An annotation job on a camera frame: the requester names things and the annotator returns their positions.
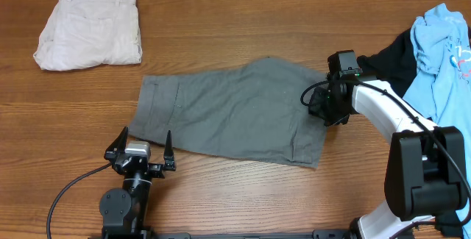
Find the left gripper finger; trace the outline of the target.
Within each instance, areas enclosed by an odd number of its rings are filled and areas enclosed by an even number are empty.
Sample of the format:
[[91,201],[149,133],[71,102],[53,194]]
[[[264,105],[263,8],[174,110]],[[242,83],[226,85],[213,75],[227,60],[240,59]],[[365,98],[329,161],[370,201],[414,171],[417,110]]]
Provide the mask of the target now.
[[163,153],[164,163],[173,164],[174,163],[174,151],[172,147],[171,131],[169,130],[166,135],[165,149]]
[[123,151],[126,147],[127,138],[128,138],[128,127],[125,126],[120,132],[119,136],[110,144],[110,146],[106,149],[105,152],[109,153],[109,152]]

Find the black garment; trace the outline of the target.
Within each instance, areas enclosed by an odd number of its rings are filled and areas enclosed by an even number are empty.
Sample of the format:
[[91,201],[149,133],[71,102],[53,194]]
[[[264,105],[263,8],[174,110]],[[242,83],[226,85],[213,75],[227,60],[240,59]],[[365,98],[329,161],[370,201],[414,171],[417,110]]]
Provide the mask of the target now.
[[375,73],[391,85],[393,91],[403,97],[417,76],[417,61],[411,42],[411,30],[399,34],[386,48],[371,56],[357,57],[364,73]]

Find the grey shorts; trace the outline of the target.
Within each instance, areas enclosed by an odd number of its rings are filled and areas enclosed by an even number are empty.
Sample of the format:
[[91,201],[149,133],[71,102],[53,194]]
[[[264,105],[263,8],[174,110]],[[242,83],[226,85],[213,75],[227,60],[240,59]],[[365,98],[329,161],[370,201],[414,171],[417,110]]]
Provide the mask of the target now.
[[241,68],[145,76],[130,134],[240,160],[318,166],[327,129],[300,96],[325,79],[316,70],[268,57]]

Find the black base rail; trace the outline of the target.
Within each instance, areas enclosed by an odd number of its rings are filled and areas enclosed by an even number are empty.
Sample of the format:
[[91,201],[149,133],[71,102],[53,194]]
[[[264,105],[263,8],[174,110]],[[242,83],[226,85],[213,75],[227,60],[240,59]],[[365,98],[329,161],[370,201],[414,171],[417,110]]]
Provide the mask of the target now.
[[298,233],[245,233],[245,234],[218,234],[218,235],[191,235],[189,233],[148,235],[95,235],[90,239],[109,238],[147,238],[147,239],[361,239],[361,236],[352,231],[343,229],[318,229],[312,232]]

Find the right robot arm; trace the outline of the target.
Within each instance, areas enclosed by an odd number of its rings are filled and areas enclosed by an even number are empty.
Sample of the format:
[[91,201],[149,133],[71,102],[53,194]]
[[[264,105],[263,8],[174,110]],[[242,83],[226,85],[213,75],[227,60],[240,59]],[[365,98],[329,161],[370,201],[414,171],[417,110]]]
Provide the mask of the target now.
[[386,81],[365,74],[352,50],[327,59],[324,81],[308,87],[301,102],[325,126],[346,124],[362,114],[388,140],[384,201],[354,219],[348,229],[324,229],[314,238],[412,238],[422,225],[442,228],[436,217],[470,201],[464,138],[454,126],[440,127],[408,106]]

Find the light blue t-shirt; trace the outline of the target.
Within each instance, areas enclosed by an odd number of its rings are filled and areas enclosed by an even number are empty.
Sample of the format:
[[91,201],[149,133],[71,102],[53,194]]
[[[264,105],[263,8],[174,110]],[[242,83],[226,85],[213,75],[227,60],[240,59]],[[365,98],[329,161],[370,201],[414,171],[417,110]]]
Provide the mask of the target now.
[[411,27],[417,75],[403,100],[435,124],[456,127],[464,137],[470,176],[470,38],[460,12],[439,4]]

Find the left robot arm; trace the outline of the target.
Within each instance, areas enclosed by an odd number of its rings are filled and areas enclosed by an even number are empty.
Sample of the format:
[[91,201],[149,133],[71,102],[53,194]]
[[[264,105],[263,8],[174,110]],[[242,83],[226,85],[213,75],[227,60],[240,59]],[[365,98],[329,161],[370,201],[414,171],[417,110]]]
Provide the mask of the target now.
[[171,133],[166,136],[162,163],[151,163],[150,144],[127,140],[128,128],[106,149],[104,158],[124,177],[122,187],[107,191],[99,203],[103,238],[152,239],[157,235],[144,224],[153,179],[163,179],[166,171],[175,171],[176,162]]

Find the folded beige shorts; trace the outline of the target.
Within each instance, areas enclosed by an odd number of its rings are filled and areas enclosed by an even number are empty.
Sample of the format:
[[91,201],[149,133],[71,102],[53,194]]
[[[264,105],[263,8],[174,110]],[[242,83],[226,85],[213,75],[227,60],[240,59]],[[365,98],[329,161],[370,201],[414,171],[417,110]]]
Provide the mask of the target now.
[[58,0],[39,36],[35,62],[47,71],[141,63],[137,0]]

